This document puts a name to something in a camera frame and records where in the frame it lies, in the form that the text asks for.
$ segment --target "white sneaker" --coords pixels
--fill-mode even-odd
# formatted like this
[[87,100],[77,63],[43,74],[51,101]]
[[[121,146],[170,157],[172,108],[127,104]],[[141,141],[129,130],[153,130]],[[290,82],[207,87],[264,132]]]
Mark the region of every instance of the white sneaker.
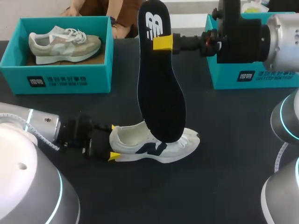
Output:
[[99,51],[101,40],[98,36],[86,35],[72,28],[54,27],[47,34],[31,33],[29,47],[36,57],[36,64],[81,62]]
[[110,145],[120,153],[115,161],[136,161],[143,158],[155,159],[161,163],[175,162],[185,158],[198,147],[198,133],[185,128],[182,137],[173,143],[156,139],[145,122],[134,126],[115,126],[110,134]]

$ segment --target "beige sneaker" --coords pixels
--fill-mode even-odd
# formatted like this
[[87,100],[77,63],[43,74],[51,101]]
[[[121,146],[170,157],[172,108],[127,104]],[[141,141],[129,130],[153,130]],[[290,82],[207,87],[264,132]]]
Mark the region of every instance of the beige sneaker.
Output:
[[81,62],[101,47],[98,36],[86,35],[75,29],[53,30],[47,34],[29,35],[29,47],[36,57],[36,64],[50,64],[58,61]]

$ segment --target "brown shirt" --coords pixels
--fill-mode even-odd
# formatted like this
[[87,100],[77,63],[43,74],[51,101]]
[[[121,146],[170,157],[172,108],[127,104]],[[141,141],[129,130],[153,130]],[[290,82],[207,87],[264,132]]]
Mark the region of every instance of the brown shirt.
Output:
[[[124,27],[131,27],[129,37],[138,35],[137,17],[138,10],[145,0],[123,0],[117,23]],[[109,0],[85,0],[80,10],[82,16],[106,15]]]

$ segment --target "sneaker sole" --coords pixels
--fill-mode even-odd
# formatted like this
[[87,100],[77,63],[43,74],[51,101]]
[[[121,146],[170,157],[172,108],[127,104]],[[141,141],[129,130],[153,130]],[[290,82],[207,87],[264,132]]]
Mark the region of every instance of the sneaker sole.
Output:
[[197,147],[186,154],[176,156],[176,157],[161,157],[161,156],[150,155],[150,154],[121,154],[118,158],[115,159],[115,161],[116,162],[132,162],[132,161],[137,161],[137,160],[141,160],[141,159],[145,159],[145,158],[150,158],[150,159],[157,160],[160,163],[171,163],[171,162],[176,162],[176,161],[179,161],[179,160],[187,157],[188,155],[193,153],[196,149],[197,149]]
[[36,58],[36,64],[38,65],[43,65],[43,64],[52,64],[55,62],[60,62],[60,61],[68,61],[68,62],[81,62],[84,60],[89,59],[93,55],[95,55],[97,52],[100,52],[101,47],[96,49],[95,51],[83,55],[83,56],[78,56],[78,57],[72,57],[72,56],[35,56]]

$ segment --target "box logo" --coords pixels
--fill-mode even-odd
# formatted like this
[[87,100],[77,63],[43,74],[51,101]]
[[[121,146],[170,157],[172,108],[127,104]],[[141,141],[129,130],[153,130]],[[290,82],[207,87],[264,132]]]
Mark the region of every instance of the box logo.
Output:
[[46,83],[41,76],[27,76],[31,87],[46,87]]
[[255,71],[240,71],[238,82],[250,82],[253,79]]

